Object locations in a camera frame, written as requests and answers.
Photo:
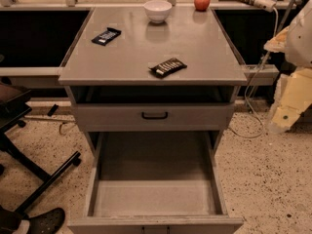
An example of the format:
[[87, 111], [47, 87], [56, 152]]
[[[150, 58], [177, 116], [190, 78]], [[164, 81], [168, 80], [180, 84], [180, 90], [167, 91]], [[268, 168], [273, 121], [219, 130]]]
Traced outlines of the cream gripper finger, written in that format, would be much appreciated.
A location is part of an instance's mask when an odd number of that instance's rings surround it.
[[288, 131], [312, 105], [312, 69], [299, 67], [291, 75], [282, 74], [277, 82], [267, 129], [274, 134]]
[[285, 27], [273, 38], [268, 40], [264, 44], [264, 49], [271, 53], [285, 53], [287, 51], [287, 36], [289, 33], [289, 27]]

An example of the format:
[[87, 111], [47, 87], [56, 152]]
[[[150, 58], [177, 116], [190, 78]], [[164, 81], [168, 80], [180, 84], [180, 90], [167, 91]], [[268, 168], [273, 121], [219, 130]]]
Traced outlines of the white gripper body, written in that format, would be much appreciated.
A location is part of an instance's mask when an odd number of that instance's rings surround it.
[[305, 4], [290, 24], [285, 56], [295, 66], [312, 67], [312, 0]]

